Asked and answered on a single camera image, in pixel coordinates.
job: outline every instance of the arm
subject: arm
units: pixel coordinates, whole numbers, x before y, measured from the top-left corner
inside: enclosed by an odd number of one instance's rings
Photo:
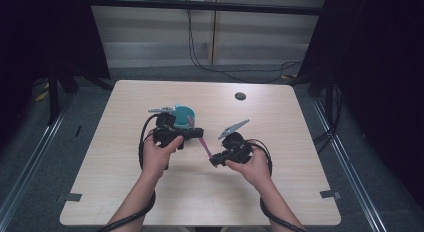
[[[143,147],[143,171],[108,224],[137,213],[149,204],[156,184],[162,177],[166,165],[169,163],[171,154],[182,142],[183,137],[178,136],[165,148],[159,148],[154,143],[153,137],[148,136]],[[114,231],[140,231],[144,222],[144,217],[145,216],[142,216]]]
[[[269,212],[305,230],[272,181],[268,171],[266,156],[260,149],[253,147],[253,157],[246,164],[239,164],[230,160],[225,161],[225,164],[229,168],[241,173],[255,187]],[[272,220],[270,220],[270,223],[274,232],[291,231]]]

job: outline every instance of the gray floor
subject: gray floor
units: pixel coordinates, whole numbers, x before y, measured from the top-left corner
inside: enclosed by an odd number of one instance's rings
[[[221,66],[219,68],[251,69],[252,66]],[[272,66],[256,66],[256,68],[272,69]],[[292,67],[284,73],[296,74],[296,69],[298,67]],[[221,73],[207,72],[194,66],[113,69],[111,75],[113,77],[111,83],[119,79],[240,82]],[[279,73],[239,72],[231,73],[231,75],[261,83],[278,77]],[[285,84],[287,81],[279,79],[273,83]],[[96,230],[93,227],[66,227],[59,222],[63,203],[57,201],[57,198],[70,191],[111,93],[81,78],[78,78],[78,83],[80,89],[77,94],[61,96],[63,103],[65,101],[70,103],[69,109],[64,114],[53,141],[40,160],[40,165],[5,231]],[[41,89],[42,86],[35,87],[34,96]],[[315,138],[325,130],[314,107],[313,98],[308,96],[306,89],[307,85],[295,86],[311,136]],[[1,151],[1,201],[4,202],[7,198],[41,139],[48,121],[48,110],[48,100],[31,101],[21,118],[20,128]],[[355,166],[359,178],[381,215],[386,231],[424,231],[422,210],[417,207],[396,177],[381,163],[372,146],[364,141],[361,130],[346,105],[341,113],[337,133],[350,157],[350,163]],[[308,230],[373,231],[331,144],[328,144],[320,153],[320,159],[330,187],[342,196],[336,201],[342,222],[331,227],[308,226]],[[199,229],[199,231],[213,231],[213,229]]]

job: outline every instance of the wire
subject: wire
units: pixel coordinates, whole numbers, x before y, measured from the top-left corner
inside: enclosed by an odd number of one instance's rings
[[[153,135],[155,135],[155,134],[157,134],[157,133],[156,133],[156,132],[153,132],[153,133],[151,133],[151,134],[147,135],[147,136],[146,136],[146,138],[144,138],[144,140],[143,140],[143,144],[146,142],[146,140],[147,140],[150,136],[153,136]]]
[[[281,65],[281,67],[279,69],[269,69],[269,70],[255,70],[255,69],[246,69],[246,70],[217,70],[217,69],[213,69],[213,68],[206,68],[205,66],[203,66],[200,62],[199,59],[197,58],[196,55],[196,51],[194,49],[194,39],[193,39],[193,30],[192,30],[192,22],[191,22],[191,10],[187,10],[187,16],[188,16],[188,30],[189,30],[189,51],[190,51],[190,60],[191,62],[199,69],[205,70],[205,71],[209,71],[209,72],[214,72],[214,73],[221,73],[229,78],[244,82],[244,83],[255,83],[255,84],[269,84],[272,83],[278,79],[280,79],[283,76],[283,71],[285,69],[288,69],[290,67],[293,67],[296,64],[301,63],[302,61],[288,61],[285,62]],[[273,77],[272,79],[266,80],[266,81],[262,81],[262,82],[258,82],[258,81],[249,81],[249,80],[245,80],[245,79],[241,79],[238,78],[236,76],[230,75],[229,73],[241,73],[241,72],[279,72],[278,76]]]
[[[144,133],[146,132],[146,128],[147,128],[147,125],[149,124],[150,120],[152,120],[153,118],[156,118],[156,117],[158,117],[158,116],[159,116],[159,114],[153,114],[152,116],[150,116],[150,117],[146,120],[146,122],[144,123],[144,126],[143,126],[143,130],[141,130],[140,143],[143,143],[143,144],[144,144],[144,141],[145,141],[145,139],[143,140],[143,138],[144,138]]]
[[[145,208],[143,208],[142,210],[140,210],[139,212],[137,212],[137,213],[135,213],[133,215],[130,215],[130,216],[126,217],[126,218],[123,218],[121,220],[118,220],[118,221],[116,221],[116,222],[114,222],[112,224],[108,224],[105,227],[103,227],[100,230],[98,230],[97,232],[108,232],[108,231],[112,231],[112,230],[114,230],[114,229],[116,229],[116,228],[118,228],[120,226],[123,226],[125,224],[128,224],[128,223],[130,223],[130,222],[132,222],[132,221],[134,221],[134,220],[142,217],[143,215],[147,214],[147,212],[149,212],[153,208],[153,206],[155,205],[155,202],[156,202],[156,192],[153,190],[153,194],[152,194],[152,197],[150,198],[150,202],[149,202],[149,204]]]
[[[317,145],[321,143],[325,138],[327,138],[324,145],[317,151],[318,154],[320,154],[324,150],[324,148],[328,145],[328,143],[333,139],[333,136],[336,133],[337,126],[339,124],[340,114],[341,114],[342,105],[343,105],[343,96],[340,93],[340,89],[337,86],[336,86],[336,95],[334,96],[334,102],[336,103],[336,106],[337,106],[337,115],[336,115],[335,121],[334,122],[330,121],[331,128],[329,128],[326,132],[324,132],[322,135],[316,137],[313,140],[314,144]]]
[[[251,139],[249,141],[255,141],[255,142],[258,142],[258,143],[261,144],[261,145],[258,145],[256,143],[248,142],[248,144],[250,146],[259,148],[260,150],[262,150],[262,152],[264,152],[264,154],[266,155],[266,157],[268,159],[269,174],[270,174],[270,176],[272,176],[272,160],[271,160],[271,154],[269,153],[268,148],[266,147],[266,145],[264,143],[262,143],[259,140]],[[303,229],[301,229],[301,228],[299,228],[299,227],[297,227],[297,226],[295,226],[295,225],[293,225],[293,224],[291,224],[291,223],[289,223],[289,222],[287,222],[285,220],[282,220],[282,219],[278,218],[277,216],[275,216],[274,214],[272,214],[267,209],[267,207],[265,206],[265,202],[262,200],[262,198],[260,198],[260,207],[261,207],[261,210],[264,213],[264,215],[266,217],[268,217],[270,220],[274,221],[275,223],[277,223],[277,224],[279,224],[281,226],[284,226],[284,227],[286,227],[286,228],[288,228],[288,229],[290,229],[292,231],[295,231],[295,232],[305,232],[305,230],[303,230]]]

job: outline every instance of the teal object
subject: teal object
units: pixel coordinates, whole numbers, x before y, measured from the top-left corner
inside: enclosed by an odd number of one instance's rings
[[[187,106],[175,105],[175,111],[171,112],[176,117],[174,126],[175,128],[188,129],[192,128],[189,124],[189,117],[195,119],[194,111]]]

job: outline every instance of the metal rail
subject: metal rail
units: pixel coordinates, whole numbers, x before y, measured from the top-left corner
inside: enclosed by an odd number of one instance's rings
[[[38,145],[33,151],[32,156],[26,164],[24,170],[14,184],[12,190],[0,205],[0,232],[6,231],[6,228],[9,225],[13,214],[24,197],[25,192],[31,183],[31,180],[35,175],[35,172],[37,171],[49,145],[53,141],[53,138],[55,137],[56,132],[62,123],[63,116],[68,110],[69,105],[71,104],[71,100],[72,99],[68,99],[65,102],[64,108],[58,114],[57,119],[51,125],[47,126],[47,129],[45,130],[41,140],[38,142]]]
[[[292,15],[334,15],[344,11],[329,11],[314,7],[292,7],[276,5],[237,4],[221,2],[199,2],[179,0],[40,0],[40,2],[54,2],[67,4],[88,4],[94,6],[157,8],[157,9],[190,9],[209,11],[253,12],[268,14]]]
[[[315,109],[317,110],[318,116],[321,120],[324,129],[327,131],[330,129],[330,125],[327,122],[326,114],[324,107],[320,101],[313,101]],[[353,189],[353,192],[358,199],[359,204],[367,218],[371,229],[375,232],[386,232],[386,227],[384,226],[383,220],[381,219],[380,213],[374,205],[374,202],[371,200],[368,192],[366,191],[364,185],[362,184],[361,179],[359,178],[358,173],[356,172],[355,167],[353,166],[352,161],[349,158],[345,148],[343,147],[342,142],[337,134],[334,134],[331,143],[333,145],[334,151],[340,161],[340,164],[346,173],[347,179]]]

